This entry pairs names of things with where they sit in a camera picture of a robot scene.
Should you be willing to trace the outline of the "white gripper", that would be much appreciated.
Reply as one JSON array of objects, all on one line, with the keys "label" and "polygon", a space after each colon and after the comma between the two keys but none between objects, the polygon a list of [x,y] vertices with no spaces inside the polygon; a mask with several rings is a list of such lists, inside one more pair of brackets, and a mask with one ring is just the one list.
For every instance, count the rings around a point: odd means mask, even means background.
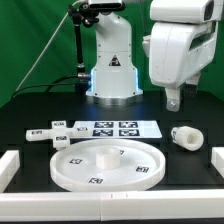
[{"label": "white gripper", "polygon": [[185,82],[192,83],[185,85],[185,95],[195,97],[196,75],[214,58],[216,23],[156,22],[151,34],[143,38],[143,49],[149,57],[152,84],[165,89],[166,108],[177,112],[181,104],[180,87]]}]

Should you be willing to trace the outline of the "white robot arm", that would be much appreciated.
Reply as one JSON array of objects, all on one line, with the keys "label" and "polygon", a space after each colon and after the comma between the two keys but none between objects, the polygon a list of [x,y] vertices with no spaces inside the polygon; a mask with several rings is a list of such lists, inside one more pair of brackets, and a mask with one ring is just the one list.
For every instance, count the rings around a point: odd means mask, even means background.
[{"label": "white robot arm", "polygon": [[[116,12],[136,0],[87,0],[95,25],[97,62],[87,96],[103,104],[121,104],[143,94],[132,63],[132,28]],[[149,58],[151,82],[165,89],[166,107],[176,112],[181,87],[194,93],[201,70],[214,58],[224,0],[152,0],[151,33],[142,46]]]}]

